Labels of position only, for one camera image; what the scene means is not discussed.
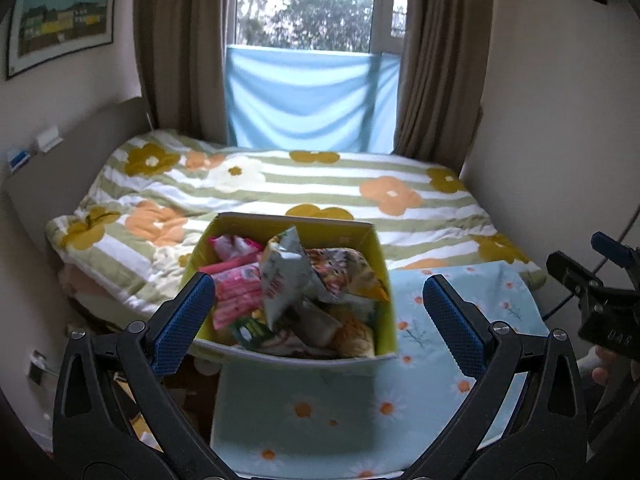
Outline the person's right hand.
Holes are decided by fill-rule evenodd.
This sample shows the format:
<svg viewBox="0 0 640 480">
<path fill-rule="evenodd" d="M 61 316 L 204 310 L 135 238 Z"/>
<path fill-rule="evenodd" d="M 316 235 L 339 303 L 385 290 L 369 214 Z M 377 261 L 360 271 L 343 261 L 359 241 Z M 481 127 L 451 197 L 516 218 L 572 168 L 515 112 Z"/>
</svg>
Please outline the person's right hand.
<svg viewBox="0 0 640 480">
<path fill-rule="evenodd" d="M 608 384 L 608 376 L 612 372 L 618 354 L 603 347 L 595 346 L 594 355 L 598 358 L 599 364 L 592 370 L 591 378 L 596 384 L 606 386 Z"/>
</svg>

